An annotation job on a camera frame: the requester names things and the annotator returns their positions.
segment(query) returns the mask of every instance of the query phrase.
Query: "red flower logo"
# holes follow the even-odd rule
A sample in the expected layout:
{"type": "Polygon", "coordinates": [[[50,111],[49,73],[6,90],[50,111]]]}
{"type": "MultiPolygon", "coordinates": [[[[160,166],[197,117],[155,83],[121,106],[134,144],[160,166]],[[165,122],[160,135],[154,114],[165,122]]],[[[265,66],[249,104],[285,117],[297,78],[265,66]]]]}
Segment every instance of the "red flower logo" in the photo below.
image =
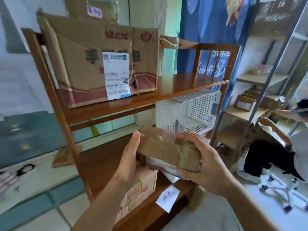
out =
{"type": "Polygon", "coordinates": [[[145,32],[140,35],[140,38],[143,42],[148,43],[152,39],[152,34],[149,32],[145,32]]]}

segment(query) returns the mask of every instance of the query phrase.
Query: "black chinese character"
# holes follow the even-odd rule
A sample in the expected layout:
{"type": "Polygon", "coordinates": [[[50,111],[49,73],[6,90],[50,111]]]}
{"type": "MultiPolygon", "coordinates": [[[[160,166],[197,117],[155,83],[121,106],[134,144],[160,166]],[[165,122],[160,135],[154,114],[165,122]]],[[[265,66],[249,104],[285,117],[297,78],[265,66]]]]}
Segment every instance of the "black chinese character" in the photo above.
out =
{"type": "Polygon", "coordinates": [[[140,51],[133,50],[133,62],[140,62],[140,51]]]}
{"type": "Polygon", "coordinates": [[[90,49],[86,50],[86,60],[89,61],[91,64],[95,64],[95,60],[98,60],[97,50],[90,49]]]}

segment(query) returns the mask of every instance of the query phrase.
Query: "left hand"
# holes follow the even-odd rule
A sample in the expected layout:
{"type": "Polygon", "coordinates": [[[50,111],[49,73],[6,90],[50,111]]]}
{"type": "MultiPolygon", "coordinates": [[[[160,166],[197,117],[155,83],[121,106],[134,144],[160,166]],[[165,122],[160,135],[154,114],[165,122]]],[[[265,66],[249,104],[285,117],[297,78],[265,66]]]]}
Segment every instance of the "left hand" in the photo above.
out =
{"type": "Polygon", "coordinates": [[[272,122],[271,120],[269,120],[268,118],[261,118],[259,120],[259,123],[264,125],[264,126],[269,126],[269,127],[276,126],[275,123],[272,122]]]}
{"type": "Polygon", "coordinates": [[[139,131],[134,131],[132,138],[126,145],[123,155],[120,160],[118,169],[114,177],[118,178],[127,186],[129,190],[134,183],[134,174],[136,171],[136,151],[140,142],[139,131]]]}

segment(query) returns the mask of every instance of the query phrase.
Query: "person's arm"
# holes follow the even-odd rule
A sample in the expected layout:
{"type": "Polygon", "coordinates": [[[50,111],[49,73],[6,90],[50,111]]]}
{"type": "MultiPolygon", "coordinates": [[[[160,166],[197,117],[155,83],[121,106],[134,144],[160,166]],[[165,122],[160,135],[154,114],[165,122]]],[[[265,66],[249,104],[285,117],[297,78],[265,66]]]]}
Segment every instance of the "person's arm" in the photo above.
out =
{"type": "Polygon", "coordinates": [[[283,117],[286,117],[286,118],[293,119],[295,121],[306,122],[306,120],[304,120],[303,118],[293,115],[290,112],[290,110],[276,109],[276,110],[273,111],[273,113],[278,114],[278,115],[283,116],[283,117]]]}
{"type": "Polygon", "coordinates": [[[286,143],[289,145],[292,145],[290,139],[289,139],[289,135],[287,135],[286,133],[284,133],[281,129],[279,129],[278,126],[276,126],[276,124],[274,122],[272,122],[271,120],[267,119],[267,118],[261,118],[259,120],[259,123],[261,123],[262,125],[265,126],[269,126],[272,128],[272,130],[286,143]]]}
{"type": "Polygon", "coordinates": [[[132,187],[140,133],[135,131],[125,147],[118,169],[71,231],[111,231],[125,193],[132,187]]]}
{"type": "Polygon", "coordinates": [[[193,133],[179,133],[177,138],[193,142],[203,158],[199,173],[179,169],[178,173],[182,177],[192,180],[211,193],[225,197],[245,231],[280,230],[249,197],[244,186],[233,177],[213,147],[193,133]]]}

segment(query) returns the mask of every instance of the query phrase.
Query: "perforated plastic basket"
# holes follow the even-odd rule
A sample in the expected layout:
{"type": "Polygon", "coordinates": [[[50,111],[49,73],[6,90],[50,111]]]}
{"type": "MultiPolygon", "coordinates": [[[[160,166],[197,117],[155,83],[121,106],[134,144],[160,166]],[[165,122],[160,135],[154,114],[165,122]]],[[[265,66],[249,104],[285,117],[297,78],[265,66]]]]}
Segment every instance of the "perforated plastic basket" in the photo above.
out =
{"type": "Polygon", "coordinates": [[[204,90],[156,103],[156,126],[204,134],[214,127],[221,91],[204,90]]]}

